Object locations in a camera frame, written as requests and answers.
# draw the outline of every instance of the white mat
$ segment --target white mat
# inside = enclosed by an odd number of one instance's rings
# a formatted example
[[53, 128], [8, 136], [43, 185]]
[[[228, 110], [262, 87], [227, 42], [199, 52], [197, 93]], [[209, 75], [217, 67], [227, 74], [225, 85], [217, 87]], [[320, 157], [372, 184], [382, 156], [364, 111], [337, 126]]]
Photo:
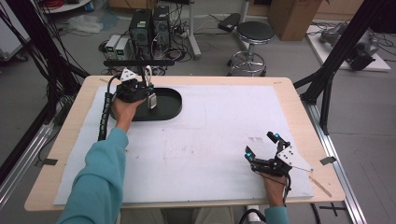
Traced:
[[[135, 122], [128, 133], [125, 203], [197, 202], [264, 198], [262, 178], [250, 170], [245, 147], [272, 159], [267, 132], [294, 144], [272, 87], [173, 86], [183, 98], [174, 119]], [[65, 204], [84, 157], [97, 140], [104, 92], [96, 93], [64, 169], [54, 204]], [[108, 121], [108, 131], [115, 120]], [[305, 171], [292, 169], [290, 197], [311, 197]]]
[[[308, 28], [307, 33], [315, 33], [320, 30], [319, 27], [316, 25], [311, 25]], [[307, 38], [309, 40], [309, 43], [313, 47], [315, 54], [318, 56], [318, 59], [321, 64], [323, 64], [327, 57], [329, 57], [330, 52], [332, 51], [332, 46], [330, 46], [329, 43], [320, 43], [320, 33], [317, 33], [315, 35], [307, 35]], [[363, 71], [380, 71], [380, 72], [387, 72], [390, 70], [390, 67], [382, 60], [378, 54], [374, 54], [373, 58], [375, 59], [374, 62], [370, 63], [363, 69]], [[346, 62], [343, 62], [340, 66], [340, 69], [345, 69], [345, 70], [352, 70], [350, 68], [350, 65]]]

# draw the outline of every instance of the human hand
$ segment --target human hand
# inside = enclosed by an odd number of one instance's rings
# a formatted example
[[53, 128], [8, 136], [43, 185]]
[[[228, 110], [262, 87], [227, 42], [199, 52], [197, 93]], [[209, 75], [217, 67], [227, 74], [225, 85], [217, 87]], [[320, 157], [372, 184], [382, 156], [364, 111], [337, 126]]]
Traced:
[[286, 177], [261, 174], [264, 180], [265, 192], [270, 207], [283, 206], [283, 193], [285, 191]]
[[125, 103], [120, 99], [116, 99], [112, 106], [114, 116], [117, 120], [116, 127], [121, 128], [127, 133], [137, 107], [143, 102], [145, 102], [145, 100], [136, 101], [134, 103]]

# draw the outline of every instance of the round stool seat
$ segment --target round stool seat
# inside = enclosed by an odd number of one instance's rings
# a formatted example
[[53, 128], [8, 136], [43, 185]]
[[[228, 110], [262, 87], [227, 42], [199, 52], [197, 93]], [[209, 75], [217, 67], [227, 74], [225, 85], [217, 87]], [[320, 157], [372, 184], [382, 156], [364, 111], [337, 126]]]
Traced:
[[243, 41], [253, 44], [266, 44], [275, 36], [271, 26], [259, 21], [242, 22], [236, 31]]

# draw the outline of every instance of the person's leg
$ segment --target person's leg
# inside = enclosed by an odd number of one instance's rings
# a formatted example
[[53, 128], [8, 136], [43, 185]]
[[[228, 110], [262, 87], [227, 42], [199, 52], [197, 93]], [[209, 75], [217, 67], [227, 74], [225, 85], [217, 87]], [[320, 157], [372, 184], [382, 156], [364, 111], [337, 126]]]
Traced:
[[165, 220], [159, 208], [121, 209], [120, 224], [165, 224]]
[[202, 207], [194, 209], [194, 224], [234, 224], [233, 209], [224, 207]]

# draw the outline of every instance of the black tape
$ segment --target black tape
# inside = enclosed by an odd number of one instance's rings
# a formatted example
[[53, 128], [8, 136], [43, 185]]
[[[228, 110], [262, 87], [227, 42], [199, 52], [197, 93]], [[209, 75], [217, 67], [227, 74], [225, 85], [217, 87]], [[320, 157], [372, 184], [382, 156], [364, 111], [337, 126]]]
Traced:
[[326, 165], [326, 164], [328, 164], [328, 163], [333, 163], [333, 162], [335, 162], [335, 161], [337, 161], [337, 159], [336, 159], [335, 157], [326, 157], [325, 159], [320, 160], [320, 162], [321, 162], [323, 165]]
[[43, 165], [56, 165], [56, 162], [58, 162], [58, 160], [44, 159], [43, 160]]

